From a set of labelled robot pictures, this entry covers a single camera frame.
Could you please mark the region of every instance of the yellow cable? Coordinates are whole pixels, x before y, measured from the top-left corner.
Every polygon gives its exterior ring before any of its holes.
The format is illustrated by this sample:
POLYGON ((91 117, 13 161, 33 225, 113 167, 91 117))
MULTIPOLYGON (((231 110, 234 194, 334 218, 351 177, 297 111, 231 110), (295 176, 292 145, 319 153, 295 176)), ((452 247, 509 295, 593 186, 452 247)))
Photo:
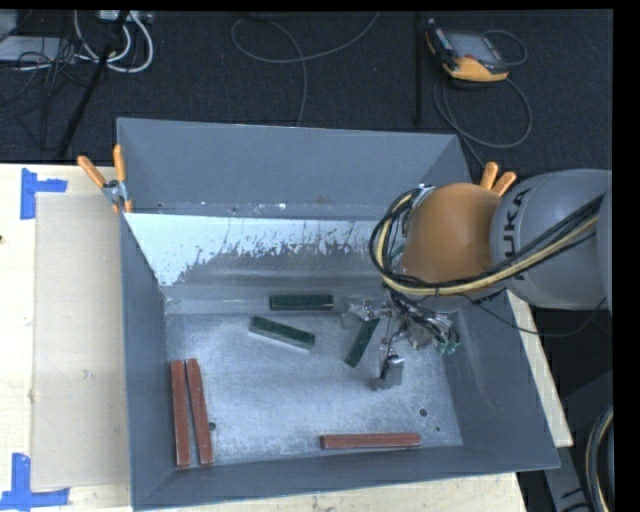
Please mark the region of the yellow cable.
MULTIPOLYGON (((602 442, 602 440, 604 439, 605 434, 607 433, 607 431, 609 430, 609 427, 611 426, 611 422, 613 421, 613 409, 611 409, 611 411, 609 412, 609 414, 607 415, 607 419, 605 420, 605 424, 602 427, 602 431, 599 433, 598 435, 598 440, 596 441, 596 443, 598 445, 600 445, 600 443, 602 442)), ((587 473, 588 473, 588 468, 590 466, 590 451, 591 451, 591 437, 589 438, 589 441, 587 443, 587 450, 586 450, 586 460, 585 460, 585 466, 587 467, 587 473)), ((600 487, 600 478, 598 477, 598 474, 596 472, 596 481, 595 481, 595 486, 598 489, 598 502, 600 503, 601 507, 605 510, 605 511, 609 511, 609 507, 607 506, 607 502, 604 498, 604 495, 602 494, 602 488, 600 487)))
MULTIPOLYGON (((406 203, 411 197, 411 194, 407 194, 406 196, 404 196, 396 205, 396 207, 394 208, 394 211, 398 209, 398 207, 402 206, 404 203, 406 203)), ((500 272, 497 272, 496 274, 492 275, 492 276, 488 276, 488 277, 484 277, 481 279, 477 279, 475 281, 472 281, 470 283, 464 283, 464 284, 460 284, 460 285, 453 285, 453 286, 445 286, 445 287, 425 287, 425 288, 411 288, 408 286, 403 286, 397 282, 395 282, 393 279, 391 279, 388 276, 382 275, 382 279, 383 281, 390 287, 393 288, 396 291, 399 291, 401 293, 404 294, 408 294, 408 295, 419 295, 419 296, 430 296, 430 295, 456 295, 456 294, 460 294, 460 293, 465 293, 465 292, 470 292, 473 290, 477 290, 479 288, 484 288, 486 286, 489 286, 493 283, 496 283, 498 281, 501 281, 502 279, 506 279, 508 277, 511 277, 519 272, 521 272, 522 270, 527 269, 528 267, 534 265, 535 263, 538 263, 539 261, 541 261, 542 259, 546 258, 547 256, 552 255, 553 253, 555 253, 556 251, 560 250, 564 245, 566 245, 568 242, 570 242, 571 240, 573 240, 574 238, 576 238, 577 236, 579 236, 580 234, 584 233, 585 231, 587 231, 588 229, 590 229, 592 226, 594 226, 596 224, 598 220, 598 216, 596 215, 595 217, 589 219, 588 221, 586 221, 584 224, 582 224, 581 226, 577 227, 576 229, 574 229, 571 233, 565 235, 564 237, 562 237, 560 240, 554 242, 553 244, 545 247, 544 249, 538 251, 537 253, 532 254, 531 256, 528 256, 527 258, 525 258, 524 260, 504 269, 501 270, 500 272)), ((380 264, 380 266, 383 266, 383 250, 382 250, 382 246, 384 245, 384 239, 387 235, 387 232, 389 231, 389 229, 391 228, 391 223, 392 220, 389 219, 387 220, 383 226, 382 229, 380 231, 380 235, 378 238, 378 243, 376 245, 376 253, 375 253, 375 257, 377 262, 380 264)))

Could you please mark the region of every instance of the black cable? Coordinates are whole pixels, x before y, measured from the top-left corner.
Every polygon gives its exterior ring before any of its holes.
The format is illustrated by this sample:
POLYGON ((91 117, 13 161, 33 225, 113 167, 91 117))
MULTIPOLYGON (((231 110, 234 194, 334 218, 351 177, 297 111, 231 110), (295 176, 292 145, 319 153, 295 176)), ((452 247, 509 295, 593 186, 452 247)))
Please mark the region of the black cable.
MULTIPOLYGON (((389 241, 389 235, 390 235, 391 229, 387 230, 387 233, 386 233, 387 236, 385 237, 385 240, 382 243, 382 251, 383 251, 383 262, 382 262, 382 265, 380 265, 378 263, 378 260, 377 260, 377 257, 376 257, 376 239, 377 239, 378 234, 381 231, 383 225, 389 220, 391 220, 392 223, 397 222, 397 220, 403 215, 405 210, 412 208, 412 201, 415 199, 415 197, 417 196, 417 194, 421 190, 422 189, 414 189, 414 190, 412 190, 410 192, 407 192, 407 193, 401 195, 398 199, 396 199, 392 203, 392 205, 389 207, 389 209, 387 210, 387 213, 385 214, 385 216, 374 227, 373 232, 371 234, 371 237, 369 239, 369 255, 371 257, 371 260, 374 263, 374 266, 385 277, 388 277, 389 279, 392 279, 393 281, 397 282, 398 284, 403 284, 403 285, 405 285, 407 287, 414 287, 417 290, 419 290, 420 288, 425 288, 425 287, 442 288, 442 287, 446 287, 446 286, 457 286, 457 285, 461 285, 461 284, 472 283, 472 282, 477 281, 478 279, 481 279, 481 278, 491 277, 491 276, 495 275, 496 273, 498 273, 499 271, 501 271, 502 269, 506 268, 507 266, 510 266, 510 265, 514 264, 515 262, 517 262, 518 260, 526 257, 526 255, 529 252, 533 251, 542 242, 547 242, 548 241, 548 244, 544 246, 544 247, 546 247, 549 244, 552 244, 555 241, 557 241, 557 240, 561 239, 562 237, 564 237, 565 235, 569 234, 571 231, 573 231, 577 226, 579 226, 584 221, 589 220, 590 218, 592 218, 593 215, 597 214, 599 206, 600 206, 600 204, 602 202, 602 199, 604 197, 604 195, 596 197, 595 199, 593 199, 593 200, 589 201, 588 203, 586 203, 585 205, 581 206, 580 208, 578 208, 577 210, 575 210, 574 212, 572 212, 571 214, 567 215, 565 218, 563 218, 562 220, 560 220, 559 222, 557 222, 556 224, 551 226, 549 229, 547 229, 541 235, 537 236, 534 240, 532 240, 531 242, 526 244, 524 247, 519 249, 512 256, 510 256, 509 258, 505 259, 503 262, 499 263, 498 265, 494 266, 493 268, 489 269, 486 272, 483 272, 483 273, 481 273, 481 274, 479 274, 477 276, 471 277, 471 278, 457 279, 457 280, 451 280, 451 281, 443 281, 443 282, 439 282, 439 283, 428 283, 428 282, 425 282, 425 281, 423 281, 423 280, 421 280, 419 278, 416 278, 414 276, 407 276, 407 275, 404 275, 404 274, 396 274, 396 273, 393 272, 393 270, 391 269, 391 266, 390 266, 389 255, 388 255, 388 241, 389 241), (411 193, 411 197, 400 208, 397 208, 397 204, 399 203, 399 201, 403 197, 405 197, 405 195, 408 194, 408 193, 411 193)), ((547 255, 545 258, 541 259, 540 261, 538 261, 538 262, 526 267, 520 273, 525 272, 525 271, 527 271, 527 270, 529 270, 531 268, 534 268, 537 265, 540 265, 544 261, 547 261, 549 258, 557 256, 557 255, 561 254, 562 252, 574 247, 575 245, 586 241, 587 239, 591 238, 593 235, 594 235, 594 233, 591 233, 591 234, 586 235, 585 237, 583 237, 583 238, 581 238, 581 239, 579 239, 577 241, 572 242, 571 244, 567 244, 566 246, 562 247, 561 249, 558 249, 557 251, 555 251, 554 253, 551 253, 551 254, 547 255)))
POLYGON ((516 61, 512 61, 512 62, 504 61, 504 63, 507 66, 509 66, 509 67, 519 66, 521 64, 524 64, 524 62, 529 58, 529 52, 527 51, 526 45, 522 42, 522 40, 520 38, 516 37, 511 32, 508 32, 506 30, 492 29, 492 30, 485 31, 482 34, 484 36, 488 36, 488 35, 491 35, 491 34, 501 34, 503 36, 510 37, 516 43, 518 43, 520 45, 520 49, 522 50, 523 56, 520 58, 520 60, 516 60, 516 61))
POLYGON ((458 293, 456 295, 460 295, 461 297, 464 297, 469 302, 471 302, 472 305, 480 308, 485 313, 488 313, 489 315, 494 317, 496 320, 499 320, 500 322, 508 325, 509 327, 512 327, 513 329, 517 329, 517 330, 522 331, 522 332, 526 332, 528 334, 535 334, 536 336, 539 336, 541 338, 566 338, 566 337, 570 337, 570 336, 574 336, 575 334, 578 334, 579 332, 581 332, 583 329, 585 329, 591 323, 591 321, 593 320, 593 317, 596 315, 596 313, 598 312, 600 307, 606 301, 606 298, 602 299, 598 303, 598 305, 595 307, 595 309, 589 314, 589 316, 586 318, 586 320, 584 320, 577 328, 575 328, 575 329, 573 329, 571 331, 566 331, 566 332, 562 332, 562 333, 545 333, 545 332, 540 332, 540 331, 532 331, 530 329, 525 329, 524 327, 520 327, 519 325, 514 324, 513 322, 511 322, 511 321, 509 321, 509 320, 507 320, 505 318, 502 318, 500 315, 494 313, 490 309, 485 308, 477 300, 474 300, 471 297, 468 297, 467 295, 465 295, 463 293, 458 293))
POLYGON ((65 17, 62 23, 62 26, 60 28, 60 38, 58 40, 58 51, 56 52, 56 57, 54 59, 52 67, 49 68, 49 70, 47 70, 47 74, 43 83, 42 92, 44 95, 44 101, 40 111, 40 159, 41 160, 44 160, 44 155, 42 154, 42 152, 47 150, 46 145, 47 145, 47 135, 49 130, 49 112, 51 109, 53 89, 56 83, 56 78, 58 76, 58 71, 60 69, 61 62, 64 61, 65 51, 67 48, 69 48, 68 43, 65 45, 62 44, 67 25, 68 25, 68 19, 65 17), (49 81, 49 76, 51 75, 51 69, 53 69, 53 77, 51 78, 51 84, 47 86, 47 82, 49 81))
POLYGON ((7 107, 8 105, 15 103, 18 98, 28 89, 29 85, 31 85, 31 82, 33 81, 33 79, 36 77, 35 73, 32 73, 31 76, 29 77, 29 80, 27 80, 27 83, 25 85, 22 86, 22 89, 20 89, 13 98, 11 98, 10 100, 7 99, 3 99, 3 103, 0 104, 0 107, 7 107))
POLYGON ((422 103, 423 103, 423 79, 422 68, 424 59, 424 27, 423 27, 424 14, 422 11, 416 11, 413 18, 413 28, 415 37, 415 87, 416 87, 416 116, 413 120, 414 124, 420 126, 422 124, 422 103))
POLYGON ((582 492, 582 487, 576 487, 573 491, 565 492, 562 496, 560 496, 563 500, 568 498, 569 496, 573 496, 574 494, 578 494, 582 492))
MULTIPOLYGON (((29 137, 29 139, 31 139, 31 141, 38 146, 40 144, 40 141, 38 140, 38 138, 31 132, 31 130, 29 129, 29 127, 27 126, 27 124, 24 122, 24 120, 22 119, 22 116, 25 114, 25 112, 22 113, 16 113, 13 111, 13 109, 11 108, 11 106, 8 104, 7 100, 5 99, 5 97, 3 96, 2 92, 0 92, 0 100, 2 100, 2 102, 4 102, 4 107, 11 113, 10 116, 5 117, 3 119, 0 119, 0 124, 3 124, 6 121, 11 121, 13 119, 16 119, 18 121, 18 123, 20 124, 20 126, 22 127, 22 129, 26 132, 27 136, 29 137)), ((39 105, 41 104, 38 103, 35 106, 32 106, 30 108, 30 110, 34 110, 35 108, 37 108, 39 105)))
POLYGON ((389 359, 389 356, 391 355, 391 345, 393 345, 393 342, 395 341, 395 338, 398 334, 400 334, 400 332, 402 331, 402 328, 398 329, 396 332, 393 333, 393 336, 389 337, 389 328, 391 327, 391 317, 387 317, 387 331, 385 333, 385 339, 387 340, 387 352, 384 356, 385 361, 387 359, 389 359))
POLYGON ((573 505, 569 505, 567 508, 563 508, 560 512, 577 512, 578 510, 586 510, 587 512, 591 512, 591 507, 588 503, 574 503, 573 505))
POLYGON ((300 109, 299 109, 299 113, 298 113, 298 118, 296 120, 296 126, 300 126, 300 124, 302 123, 302 118, 304 115, 304 109, 305 109, 305 105, 307 102, 307 83, 308 83, 308 78, 307 78, 307 66, 306 66, 306 62, 312 59, 317 59, 320 57, 326 57, 327 55, 331 55, 333 53, 339 52, 341 50, 344 50, 345 48, 348 48, 349 46, 353 45, 356 41, 358 41, 359 39, 361 39, 367 32, 369 32, 369 30, 371 29, 371 27, 373 26, 373 24, 375 23, 375 21, 378 19, 378 16, 380 15, 380 11, 376 12, 373 19, 369 22, 369 24, 364 28, 364 30, 362 30, 362 32, 360 32, 356 37, 354 37, 353 39, 351 39, 350 41, 337 46, 335 48, 332 48, 330 50, 326 50, 326 51, 322 51, 319 53, 315 53, 312 55, 304 55, 302 53, 302 49, 300 48, 300 46, 298 45, 297 41, 295 40, 295 38, 293 37, 293 35, 287 31, 282 25, 280 25, 279 23, 276 23, 275 21, 272 21, 272 19, 270 17, 249 17, 248 20, 249 21, 258 21, 258 22, 262 22, 264 23, 265 21, 269 24, 274 26, 275 28, 277 28, 278 30, 280 30, 283 34, 285 34, 289 40, 291 41, 291 43, 293 44, 293 46, 295 47, 296 51, 298 52, 298 57, 296 58, 292 58, 292 59, 271 59, 271 58, 266 58, 266 57, 260 57, 259 55, 256 55, 254 53, 251 53, 247 50, 245 50, 240 43, 238 43, 238 40, 236 38, 236 29, 238 28, 238 26, 242 23, 244 23, 245 21, 247 21, 245 18, 240 18, 238 20, 236 20, 234 22, 234 24, 231 27, 231 40, 234 44, 234 46, 240 50, 243 54, 245 54, 247 57, 251 57, 252 59, 258 60, 260 62, 265 62, 268 64, 293 64, 296 62, 299 62, 302 65, 302 79, 303 79, 303 83, 302 83, 302 99, 300 102, 300 109))
MULTIPOLYGON (((57 94, 58 92, 60 92, 60 90, 62 90, 64 87, 65 87, 64 84, 59 84, 58 88, 54 91, 54 94, 57 94)), ((0 119, 0 124, 5 123, 5 122, 10 121, 10 120, 15 119, 15 118, 19 118, 19 117, 24 116, 26 114, 29 114, 30 112, 32 112, 35 109, 37 109, 38 107, 40 107, 41 104, 42 104, 42 100, 25 107, 20 112, 13 112, 9 108, 7 108, 7 110, 9 110, 11 112, 11 115, 8 116, 8 117, 0 119)))
POLYGON ((613 336, 613 333, 609 329, 607 329, 604 325, 602 325, 600 322, 598 322, 595 318, 593 319, 593 325, 595 325, 598 329, 600 329, 607 336, 609 336, 609 337, 613 336))
POLYGON ((396 306, 396 308, 411 318, 415 323, 427 329, 438 340, 438 343, 441 345, 448 344, 452 341, 452 335, 454 344, 457 344, 460 341, 460 334, 453 327, 449 327, 445 334, 442 332, 442 329, 431 321, 430 317, 434 317, 436 315, 434 311, 425 309, 416 301, 409 299, 391 288, 386 288, 389 292, 391 302, 396 306))
POLYGON ((131 36, 132 44, 133 44, 133 56, 131 58, 128 58, 129 56, 127 55, 129 64, 124 66, 127 68, 127 73, 131 72, 131 70, 136 67, 136 60, 138 59, 138 50, 140 49, 139 48, 140 45, 138 44, 140 39, 140 30, 138 29, 138 25, 136 25, 135 23, 133 25, 134 25, 133 27, 134 32, 131 36))
POLYGON ((439 75, 436 78, 436 81, 433 86, 433 99, 436 105, 436 109, 438 110, 440 115, 444 118, 444 120, 447 122, 447 124, 449 124, 449 126, 451 126, 458 133, 459 137, 466 144, 471 154, 474 156, 474 158, 478 161, 480 166, 483 168, 486 162, 484 162, 478 156, 478 153, 475 151, 475 149, 473 148, 470 142, 475 142, 480 146, 485 146, 492 149, 511 149, 521 145, 529 137, 531 130, 533 128, 533 112, 531 109, 531 104, 529 103, 529 100, 525 96, 524 92, 513 82, 513 80, 510 80, 507 78, 504 80, 504 82, 506 82, 516 91, 517 95, 519 96, 519 98, 521 99, 525 107, 526 114, 527 114, 527 122, 526 122, 526 128, 524 130, 524 133, 517 140, 513 142, 508 142, 508 143, 495 143, 495 142, 486 141, 486 140, 480 139, 479 137, 471 135, 466 130, 463 130, 462 127, 458 124, 458 121, 456 120, 455 115, 451 109, 451 105, 449 103, 449 97, 447 95, 447 89, 448 89, 447 82, 444 80, 444 77, 442 75, 439 75), (442 105, 438 97, 438 90, 440 90, 440 95, 442 96, 442 101, 444 102, 444 106, 442 105))
MULTIPOLYGON (((68 48, 68 49, 74 49, 74 46, 73 46, 73 44, 72 44, 72 43, 67 43, 67 45, 65 46, 65 52, 66 52, 66 49, 67 49, 67 48, 68 48)), ((30 56, 30 55, 36 55, 36 56, 41 57, 41 58, 42 58, 42 60, 49 61, 49 62, 48 62, 48 64, 49 64, 49 65, 53 65, 53 64, 54 64, 54 61, 53 61, 53 60, 52 60, 48 55, 46 55, 46 54, 44 54, 44 53, 42 53, 42 52, 36 52, 36 51, 30 50, 30 51, 26 51, 26 52, 23 52, 22 54, 20 54, 20 56, 19 56, 19 57, 18 57, 18 59, 16 60, 16 63, 15 63, 15 69, 16 69, 16 70, 18 70, 18 71, 24 71, 24 68, 23 68, 23 67, 22 67, 22 65, 21 65, 22 60, 23 60, 25 57, 28 57, 28 56, 30 56)), ((58 68, 58 71, 59 71, 61 74, 63 74, 64 76, 66 76, 67 78, 69 78, 72 82, 75 82, 75 83, 77 83, 77 84, 79 84, 79 85, 87 85, 87 84, 89 83, 89 81, 88 81, 87 79, 82 78, 82 77, 79 77, 78 75, 75 75, 74 73, 71 73, 70 71, 67 71, 67 69, 66 69, 66 68, 67 68, 67 67, 71 64, 71 62, 72 62, 72 59, 67 59, 67 57, 68 57, 68 56, 66 56, 66 55, 63 55, 63 56, 61 57, 61 60, 62 60, 63 62, 60 64, 60 66, 59 66, 59 68, 58 68)))

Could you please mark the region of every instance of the white cable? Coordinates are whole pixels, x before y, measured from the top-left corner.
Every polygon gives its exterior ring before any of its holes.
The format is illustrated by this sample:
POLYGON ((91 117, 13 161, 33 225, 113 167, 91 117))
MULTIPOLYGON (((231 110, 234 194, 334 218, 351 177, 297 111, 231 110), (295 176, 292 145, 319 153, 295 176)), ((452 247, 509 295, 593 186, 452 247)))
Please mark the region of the white cable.
POLYGON ((21 66, 16 68, 18 71, 39 71, 41 69, 49 69, 51 67, 51 59, 43 64, 36 64, 35 66, 21 66))
MULTIPOLYGON (((134 21, 134 23, 138 26, 138 28, 142 31, 142 33, 144 34, 146 43, 147 43, 147 48, 148 48, 148 54, 147 54, 147 59, 145 60, 145 62, 135 68, 125 68, 125 67, 119 67, 116 66, 114 64, 112 64, 113 62, 122 59, 123 57, 125 57, 127 55, 127 53, 129 53, 130 49, 131 49, 131 35, 129 34, 129 30, 127 29, 127 27, 123 26, 123 30, 125 33, 125 37, 127 38, 127 45, 126 48, 122 51, 122 53, 120 53, 119 55, 116 55, 115 57, 111 57, 110 59, 107 59, 107 67, 113 71, 117 71, 118 73, 139 73, 141 71, 144 71, 145 69, 147 69, 150 65, 151 62, 153 61, 153 40, 151 39, 151 34, 149 34, 149 31, 147 30, 147 27, 144 26, 144 23, 142 23, 140 21, 140 17, 138 16, 137 13, 131 12, 129 13, 129 16, 131 17, 131 19, 134 21)), ((82 48, 91 56, 86 57, 85 55, 76 55, 78 58, 82 58, 85 60, 91 60, 93 62, 98 62, 100 60, 100 58, 98 57, 98 55, 89 47, 89 45, 84 41, 84 37, 82 35, 82 32, 80 31, 80 26, 78 25, 78 11, 74 10, 74 25, 75 25, 75 29, 76 29, 76 34, 78 35, 78 37, 80 38, 80 40, 82 41, 82 48)))
MULTIPOLYGON (((98 62, 100 60, 100 57, 98 56, 98 54, 96 54, 91 49, 91 47, 84 40, 84 35, 82 34, 82 31, 80 30, 80 25, 78 24, 78 10, 77 9, 73 10, 73 25, 75 27, 76 35, 78 36, 78 39, 80 39, 80 41, 82 42, 82 48, 89 54, 89 57, 87 57, 86 55, 81 55, 81 54, 76 54, 76 57, 79 58, 79 59, 83 59, 83 60, 90 60, 90 61, 93 61, 93 62, 98 62)), ((124 50, 122 50, 122 53, 120 53, 120 55, 116 55, 114 57, 111 57, 111 58, 107 59, 107 63, 116 62, 116 61, 126 57, 127 53, 129 53, 129 50, 131 49, 131 34, 129 33, 129 29, 127 27, 125 27, 125 26, 123 26, 122 29, 124 31, 125 38, 127 39, 126 47, 125 47, 124 50)))

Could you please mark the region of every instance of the black pole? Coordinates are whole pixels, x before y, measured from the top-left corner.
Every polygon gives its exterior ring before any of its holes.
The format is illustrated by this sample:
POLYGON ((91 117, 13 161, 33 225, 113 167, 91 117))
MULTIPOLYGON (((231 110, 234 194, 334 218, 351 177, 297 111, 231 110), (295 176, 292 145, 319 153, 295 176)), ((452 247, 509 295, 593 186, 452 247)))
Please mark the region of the black pole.
POLYGON ((414 19, 416 33, 416 117, 413 120, 416 126, 422 124, 422 61, 424 59, 424 24, 422 11, 416 11, 414 19))
POLYGON ((109 59, 109 55, 111 55, 111 52, 115 48, 116 43, 118 41, 118 37, 120 36, 120 32, 122 31, 122 27, 124 27, 124 24, 127 21, 128 17, 129 17, 129 11, 121 10, 118 13, 118 17, 116 18, 115 23, 110 27, 109 39, 104 45, 104 49, 102 50, 102 55, 100 55, 100 60, 98 61, 98 65, 96 66, 96 69, 94 70, 93 75, 91 75, 91 79, 89 80, 89 84, 87 85, 87 88, 85 89, 84 94, 82 95, 82 99, 80 100, 80 103, 76 107, 76 110, 73 113, 73 116, 71 116, 71 120, 69 121, 67 129, 65 130, 64 135, 62 136, 62 141, 60 142, 60 148, 58 149, 58 160, 63 160, 64 156, 67 153, 67 150, 69 149, 69 144, 71 144, 71 139, 73 139, 73 136, 76 133, 78 125, 80 124, 80 120, 82 119, 82 115, 84 114, 84 111, 87 108, 87 104, 89 103, 89 100, 93 95, 93 91, 98 85, 98 80, 100 80, 100 77, 102 76, 102 72, 104 71, 104 68, 107 66, 107 60, 109 59))

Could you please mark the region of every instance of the gray bin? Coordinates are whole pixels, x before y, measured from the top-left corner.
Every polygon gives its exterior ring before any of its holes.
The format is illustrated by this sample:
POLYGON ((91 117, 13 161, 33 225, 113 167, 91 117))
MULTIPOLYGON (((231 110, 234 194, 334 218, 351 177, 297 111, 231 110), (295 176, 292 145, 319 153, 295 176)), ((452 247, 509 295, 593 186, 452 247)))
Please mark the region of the gray bin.
MULTIPOLYGON (((518 331, 479 308, 451 316, 462 343, 450 356, 399 346, 401 386, 367 387, 375 342, 344 363, 341 304, 382 296, 370 228, 418 183, 469 181, 455 136, 122 118, 117 137, 135 207, 121 217, 135 509, 559 466, 518 331), (247 332, 275 292, 336 297, 336 311, 278 316, 313 331, 312 350, 247 332), (216 462, 178 470, 168 362, 191 357, 216 462), (376 429, 418 431, 422 445, 319 446, 376 429)), ((484 307, 515 322, 504 296, 484 307)))

